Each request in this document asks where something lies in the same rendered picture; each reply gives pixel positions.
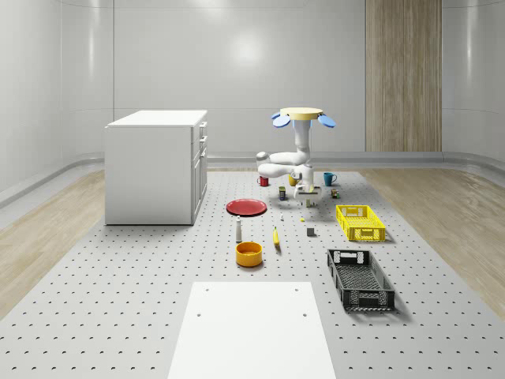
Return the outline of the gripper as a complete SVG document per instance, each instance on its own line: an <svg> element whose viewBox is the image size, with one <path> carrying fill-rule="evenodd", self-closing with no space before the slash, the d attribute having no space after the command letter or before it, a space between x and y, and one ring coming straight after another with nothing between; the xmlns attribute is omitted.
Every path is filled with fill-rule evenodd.
<svg viewBox="0 0 505 379"><path fill-rule="evenodd" d="M298 190L297 200L304 204L307 208L315 206L318 201L322 198L322 189L320 187L314 187L311 192L303 192Z"/></svg>

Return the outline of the yellow basket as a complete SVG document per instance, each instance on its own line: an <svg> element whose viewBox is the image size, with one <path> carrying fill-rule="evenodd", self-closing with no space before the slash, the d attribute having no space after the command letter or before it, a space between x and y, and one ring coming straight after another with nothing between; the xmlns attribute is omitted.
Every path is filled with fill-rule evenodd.
<svg viewBox="0 0 505 379"><path fill-rule="evenodd" d="M368 205L337 205L336 219L350 241L385 240L385 226Z"/></svg>

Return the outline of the red plate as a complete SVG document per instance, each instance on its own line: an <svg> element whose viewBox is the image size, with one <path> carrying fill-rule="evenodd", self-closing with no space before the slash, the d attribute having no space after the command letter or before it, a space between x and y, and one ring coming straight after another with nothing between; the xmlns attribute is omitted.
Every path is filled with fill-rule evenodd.
<svg viewBox="0 0 505 379"><path fill-rule="evenodd" d="M258 216L267 211L264 202L256 199L237 199L226 205L226 210L236 216Z"/></svg>

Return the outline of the yellow bowl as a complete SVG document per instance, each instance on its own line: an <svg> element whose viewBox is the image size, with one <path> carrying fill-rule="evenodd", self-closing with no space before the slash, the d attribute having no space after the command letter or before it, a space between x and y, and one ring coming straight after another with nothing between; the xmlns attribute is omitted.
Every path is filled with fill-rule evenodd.
<svg viewBox="0 0 505 379"><path fill-rule="evenodd" d="M236 262L243 267L254 267L262 262L262 246L257 242L236 245Z"/></svg>

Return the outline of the dark grey basket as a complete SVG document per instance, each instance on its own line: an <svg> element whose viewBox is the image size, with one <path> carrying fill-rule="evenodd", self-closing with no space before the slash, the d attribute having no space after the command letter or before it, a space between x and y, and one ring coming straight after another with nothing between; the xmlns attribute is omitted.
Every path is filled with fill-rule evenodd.
<svg viewBox="0 0 505 379"><path fill-rule="evenodd" d="M367 250L327 250L327 266L348 310L392 310L395 290Z"/></svg>

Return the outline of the white board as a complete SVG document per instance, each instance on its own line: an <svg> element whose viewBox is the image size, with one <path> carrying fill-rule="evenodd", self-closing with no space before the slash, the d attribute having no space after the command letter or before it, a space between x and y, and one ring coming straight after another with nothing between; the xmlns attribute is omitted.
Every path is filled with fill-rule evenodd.
<svg viewBox="0 0 505 379"><path fill-rule="evenodd" d="M335 379L309 282L195 282L168 379Z"/></svg>

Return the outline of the white cabinet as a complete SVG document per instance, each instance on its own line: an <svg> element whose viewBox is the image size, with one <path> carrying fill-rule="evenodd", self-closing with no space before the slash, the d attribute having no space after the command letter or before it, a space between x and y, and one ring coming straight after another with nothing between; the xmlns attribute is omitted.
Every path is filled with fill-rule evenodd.
<svg viewBox="0 0 505 379"><path fill-rule="evenodd" d="M105 128L105 222L194 224L207 189L207 112L138 111Z"/></svg>

